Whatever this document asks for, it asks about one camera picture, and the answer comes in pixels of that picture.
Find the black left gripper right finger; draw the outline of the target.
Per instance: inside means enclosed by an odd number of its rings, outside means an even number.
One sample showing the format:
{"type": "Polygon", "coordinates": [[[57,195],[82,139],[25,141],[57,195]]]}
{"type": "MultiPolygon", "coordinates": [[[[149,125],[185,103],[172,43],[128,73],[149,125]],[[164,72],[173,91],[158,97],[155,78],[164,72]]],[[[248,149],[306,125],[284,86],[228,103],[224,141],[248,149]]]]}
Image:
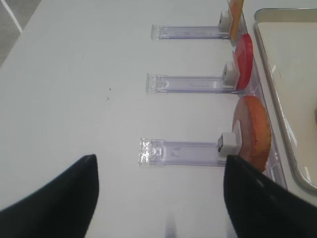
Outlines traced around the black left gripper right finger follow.
{"type": "Polygon", "coordinates": [[[317,236],[317,208],[276,184],[239,156],[227,156],[223,196],[239,238],[317,236]]]}

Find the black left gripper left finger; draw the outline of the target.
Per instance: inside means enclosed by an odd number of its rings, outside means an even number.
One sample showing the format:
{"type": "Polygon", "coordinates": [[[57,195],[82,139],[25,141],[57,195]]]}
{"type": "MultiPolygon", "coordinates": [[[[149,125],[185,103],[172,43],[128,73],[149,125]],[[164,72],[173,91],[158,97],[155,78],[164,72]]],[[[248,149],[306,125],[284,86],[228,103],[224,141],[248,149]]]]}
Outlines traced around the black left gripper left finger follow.
{"type": "Polygon", "coordinates": [[[83,238],[99,196],[96,155],[79,159],[48,184],[1,210],[2,238],[83,238]]]}

